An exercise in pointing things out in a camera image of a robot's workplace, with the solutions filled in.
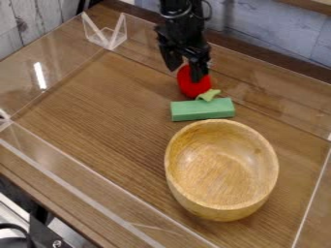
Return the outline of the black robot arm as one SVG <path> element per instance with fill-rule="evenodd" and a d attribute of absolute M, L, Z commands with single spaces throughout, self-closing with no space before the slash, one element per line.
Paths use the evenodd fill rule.
<path fill-rule="evenodd" d="M 204 22 L 211 18 L 203 14 L 207 0 L 160 0 L 159 14 L 164 22 L 153 28 L 160 54 L 171 72 L 187 59 L 190 78 L 198 83 L 208 75 L 211 47 L 204 38 Z"/>

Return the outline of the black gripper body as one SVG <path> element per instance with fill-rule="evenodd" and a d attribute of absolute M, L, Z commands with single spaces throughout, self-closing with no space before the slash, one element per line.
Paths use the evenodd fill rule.
<path fill-rule="evenodd" d="M 195 15 L 167 16 L 155 26 L 156 39 L 164 36 L 176 46 L 183 57 L 210 55 L 211 47 L 204 38 L 204 18 Z"/>

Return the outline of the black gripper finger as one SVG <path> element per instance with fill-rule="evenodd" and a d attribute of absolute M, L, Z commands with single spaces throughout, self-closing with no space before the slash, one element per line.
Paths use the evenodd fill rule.
<path fill-rule="evenodd" d="M 192 56 L 188 59 L 190 77 L 194 83 L 198 83 L 208 74 L 210 55 Z"/>
<path fill-rule="evenodd" d="M 171 72 L 176 71 L 183 64 L 183 56 L 177 52 L 176 46 L 167 40 L 164 36 L 157 36 L 159 50 Z"/>

